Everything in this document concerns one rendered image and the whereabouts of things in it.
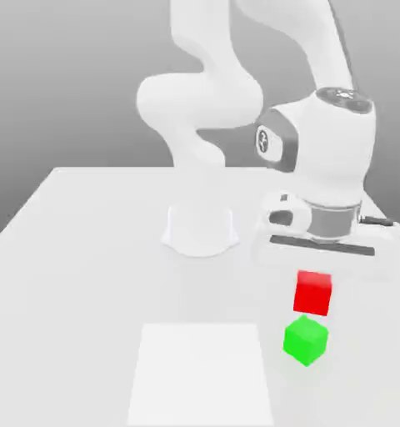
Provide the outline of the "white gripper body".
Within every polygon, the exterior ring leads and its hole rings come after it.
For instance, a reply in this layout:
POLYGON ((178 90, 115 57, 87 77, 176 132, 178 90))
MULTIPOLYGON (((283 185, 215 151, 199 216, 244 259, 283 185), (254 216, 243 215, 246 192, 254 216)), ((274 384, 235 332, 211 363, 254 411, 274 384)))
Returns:
POLYGON ((268 267, 316 272, 375 272, 392 263, 391 252, 381 246, 320 244, 278 234, 255 238, 251 255, 254 261, 268 267))

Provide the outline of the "small red cube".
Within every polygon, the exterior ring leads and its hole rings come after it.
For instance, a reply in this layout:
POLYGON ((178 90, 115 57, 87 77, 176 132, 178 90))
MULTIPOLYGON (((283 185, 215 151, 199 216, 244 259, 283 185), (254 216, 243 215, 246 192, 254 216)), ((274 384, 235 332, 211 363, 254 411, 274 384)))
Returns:
POLYGON ((327 316, 333 290, 332 276, 299 270, 293 310, 305 314, 327 316))

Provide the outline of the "small green cube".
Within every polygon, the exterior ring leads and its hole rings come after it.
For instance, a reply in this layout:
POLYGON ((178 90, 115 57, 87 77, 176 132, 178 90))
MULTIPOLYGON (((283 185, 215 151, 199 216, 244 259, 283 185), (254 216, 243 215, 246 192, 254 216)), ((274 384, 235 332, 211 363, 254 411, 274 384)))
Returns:
POLYGON ((304 366, 320 358, 328 342, 328 329, 303 314, 285 328, 282 348, 304 366))

